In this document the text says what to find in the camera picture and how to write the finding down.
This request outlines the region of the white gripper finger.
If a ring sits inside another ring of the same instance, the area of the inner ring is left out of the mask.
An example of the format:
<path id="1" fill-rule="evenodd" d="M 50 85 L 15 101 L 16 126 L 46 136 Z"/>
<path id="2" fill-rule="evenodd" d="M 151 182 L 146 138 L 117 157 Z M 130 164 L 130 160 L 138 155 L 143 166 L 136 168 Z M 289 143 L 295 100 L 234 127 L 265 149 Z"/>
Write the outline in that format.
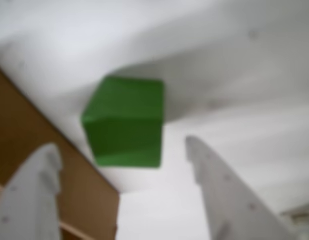
<path id="1" fill-rule="evenodd" d="M 0 193 L 0 240 L 60 240 L 58 195 L 63 161 L 48 143 L 34 151 Z"/>
<path id="2" fill-rule="evenodd" d="M 187 158 L 200 186 L 212 240 L 294 240 L 293 233 L 234 170 L 195 136 Z"/>

